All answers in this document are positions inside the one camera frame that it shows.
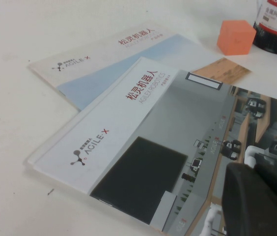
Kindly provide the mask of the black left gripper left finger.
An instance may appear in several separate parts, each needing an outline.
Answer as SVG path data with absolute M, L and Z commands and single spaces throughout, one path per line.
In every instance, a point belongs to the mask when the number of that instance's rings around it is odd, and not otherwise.
M 254 169 L 240 163 L 227 165 L 222 210 L 229 236 L 272 236 L 275 200 Z

